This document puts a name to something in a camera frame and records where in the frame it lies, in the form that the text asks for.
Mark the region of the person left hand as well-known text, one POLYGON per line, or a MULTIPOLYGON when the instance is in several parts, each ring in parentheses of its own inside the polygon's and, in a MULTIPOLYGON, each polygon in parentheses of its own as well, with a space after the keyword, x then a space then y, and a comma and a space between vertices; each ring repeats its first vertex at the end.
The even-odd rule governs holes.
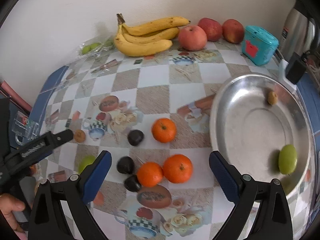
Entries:
POLYGON ((24 202, 7 193, 0 196, 0 201, 1 212, 11 228, 16 232, 24 233, 13 214, 14 211, 22 212, 25 209, 24 202))

